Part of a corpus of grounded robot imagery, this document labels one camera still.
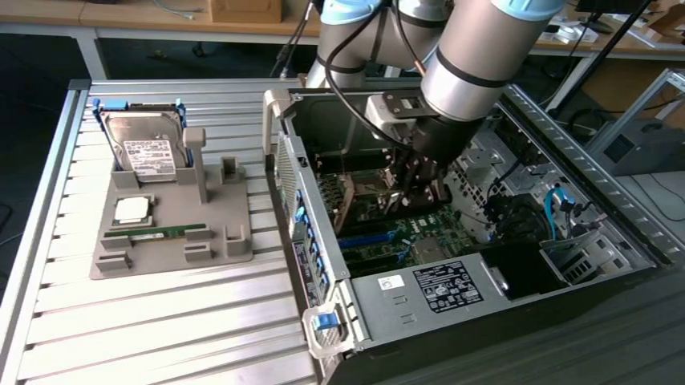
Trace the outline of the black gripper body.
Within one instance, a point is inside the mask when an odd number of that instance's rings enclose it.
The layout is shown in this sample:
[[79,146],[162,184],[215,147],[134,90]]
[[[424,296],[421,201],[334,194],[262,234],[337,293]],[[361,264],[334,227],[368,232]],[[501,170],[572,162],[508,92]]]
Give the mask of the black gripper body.
[[457,121],[444,116],[421,117],[413,128],[413,150],[440,165],[448,165],[465,151],[485,118]]

